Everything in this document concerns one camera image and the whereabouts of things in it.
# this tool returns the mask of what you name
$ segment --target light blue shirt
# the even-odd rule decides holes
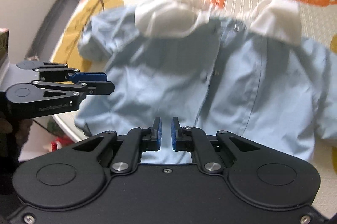
[[[116,88],[88,96],[77,127],[126,134],[160,116],[161,150],[144,153],[148,163],[190,162],[189,153],[172,150],[174,116],[181,126],[227,130],[304,160],[315,136],[337,146],[337,57],[323,45],[303,38],[291,46],[230,18],[212,18],[182,39],[145,38],[134,11],[106,10],[83,33],[80,54],[108,59],[105,73]]]

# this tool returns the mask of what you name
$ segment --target metal pin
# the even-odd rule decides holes
[[[27,224],[34,224],[35,222],[35,218],[31,215],[25,215],[23,217],[23,220],[27,223]]]
[[[239,27],[238,27],[238,25],[237,24],[234,24],[234,29],[233,29],[233,31],[234,32],[239,32]]]
[[[301,218],[300,223],[301,224],[308,224],[308,223],[310,223],[310,221],[311,221],[311,216],[306,215],[306,216],[303,216]]]
[[[124,171],[129,168],[129,165],[126,162],[116,162],[112,165],[112,168],[116,171]]]
[[[209,162],[205,164],[205,169],[208,171],[217,171],[221,168],[221,165],[216,162]]]

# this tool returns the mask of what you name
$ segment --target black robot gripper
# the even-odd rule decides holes
[[[35,224],[332,224],[311,203],[320,176],[308,162],[218,131],[172,121],[190,164],[143,164],[160,149],[161,120],[107,131],[30,160],[13,178],[24,205],[9,222]]]

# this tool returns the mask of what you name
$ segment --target blue gripper pad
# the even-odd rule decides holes
[[[176,128],[174,127],[173,119],[171,123],[171,139],[172,139],[172,148],[173,150],[176,150]]]
[[[107,81],[107,75],[103,72],[76,72],[69,77],[69,81],[74,84],[79,81]]]
[[[160,123],[159,123],[158,138],[157,138],[158,151],[160,150],[160,146],[161,146],[161,119],[160,119]]]

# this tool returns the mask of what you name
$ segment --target white collar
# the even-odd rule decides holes
[[[183,38],[208,23],[214,11],[202,0],[148,0],[137,6],[135,25],[145,37]],[[291,45],[301,42],[299,5],[294,1],[261,0],[241,19],[251,32]]]

